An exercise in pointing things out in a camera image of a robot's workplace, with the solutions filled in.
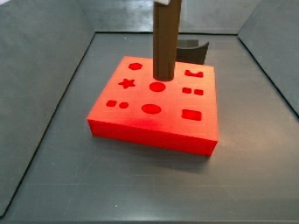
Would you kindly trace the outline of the white gripper finger tip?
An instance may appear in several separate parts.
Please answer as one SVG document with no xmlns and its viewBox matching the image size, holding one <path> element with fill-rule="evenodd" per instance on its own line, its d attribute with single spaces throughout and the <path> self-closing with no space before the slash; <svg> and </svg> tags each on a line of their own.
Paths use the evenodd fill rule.
<svg viewBox="0 0 299 224">
<path fill-rule="evenodd" d="M 162 5 L 168 5 L 170 0 L 153 0 L 156 3 L 162 4 Z"/>
</svg>

